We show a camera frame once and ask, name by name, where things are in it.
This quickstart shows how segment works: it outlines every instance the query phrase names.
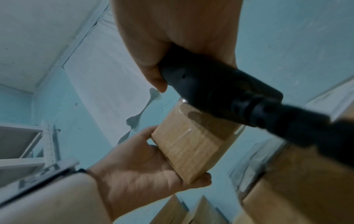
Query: white ceiling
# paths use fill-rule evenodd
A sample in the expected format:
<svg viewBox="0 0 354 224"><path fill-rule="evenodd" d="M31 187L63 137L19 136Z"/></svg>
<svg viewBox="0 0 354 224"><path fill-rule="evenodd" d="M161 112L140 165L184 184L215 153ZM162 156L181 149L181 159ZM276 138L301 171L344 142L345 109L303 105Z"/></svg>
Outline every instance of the white ceiling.
<svg viewBox="0 0 354 224"><path fill-rule="evenodd" d="M0 0L0 83L35 92L106 0Z"/></svg>

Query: black power tool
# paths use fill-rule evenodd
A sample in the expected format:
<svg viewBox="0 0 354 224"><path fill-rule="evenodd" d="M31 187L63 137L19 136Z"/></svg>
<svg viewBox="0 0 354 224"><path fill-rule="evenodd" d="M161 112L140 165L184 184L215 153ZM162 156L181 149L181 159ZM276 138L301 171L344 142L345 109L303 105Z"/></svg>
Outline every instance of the black power tool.
<svg viewBox="0 0 354 224"><path fill-rule="evenodd" d="M209 56L174 45L159 63L163 78L195 108L266 129L301 147L354 167L354 123L281 104L283 94Z"/></svg>

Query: hand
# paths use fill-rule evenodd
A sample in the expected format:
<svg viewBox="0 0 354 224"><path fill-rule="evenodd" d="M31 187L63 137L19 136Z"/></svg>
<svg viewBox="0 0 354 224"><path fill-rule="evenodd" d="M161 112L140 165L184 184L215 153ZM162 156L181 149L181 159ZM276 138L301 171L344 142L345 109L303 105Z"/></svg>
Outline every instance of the hand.
<svg viewBox="0 0 354 224"><path fill-rule="evenodd" d="M156 127L132 136L88 170L112 221L176 192L211 185L209 173L189 185L182 181L162 152L146 142Z"/></svg>
<svg viewBox="0 0 354 224"><path fill-rule="evenodd" d="M236 67L242 0L111 0L120 35L146 79L167 89L158 63L172 43Z"/></svg>

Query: wrist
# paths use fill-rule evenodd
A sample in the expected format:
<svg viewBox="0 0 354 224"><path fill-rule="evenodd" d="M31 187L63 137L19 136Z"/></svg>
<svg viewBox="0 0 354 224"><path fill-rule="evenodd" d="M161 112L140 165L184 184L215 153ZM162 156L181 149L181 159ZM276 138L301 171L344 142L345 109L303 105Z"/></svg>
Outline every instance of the wrist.
<svg viewBox="0 0 354 224"><path fill-rule="evenodd" d="M102 169L98 164L94 164L86 172L96 180L97 188L100 193L103 204L106 208L108 216L113 222L116 218L113 215L113 208L109 199L109 195L111 192L111 181L108 173L104 169Z"/></svg>

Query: palm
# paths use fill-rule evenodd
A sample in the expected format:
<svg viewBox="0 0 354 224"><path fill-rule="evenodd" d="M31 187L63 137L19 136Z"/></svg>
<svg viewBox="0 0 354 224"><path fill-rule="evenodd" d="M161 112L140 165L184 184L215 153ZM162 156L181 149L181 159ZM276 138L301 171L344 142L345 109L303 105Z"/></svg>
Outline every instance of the palm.
<svg viewBox="0 0 354 224"><path fill-rule="evenodd" d="M105 163L109 164L114 194L119 196L119 205L114 207L123 208L118 213L125 214L173 193L211 184L208 173L189 185L185 184L162 152L146 142L155 129L149 127L143 130L104 158Z"/></svg>

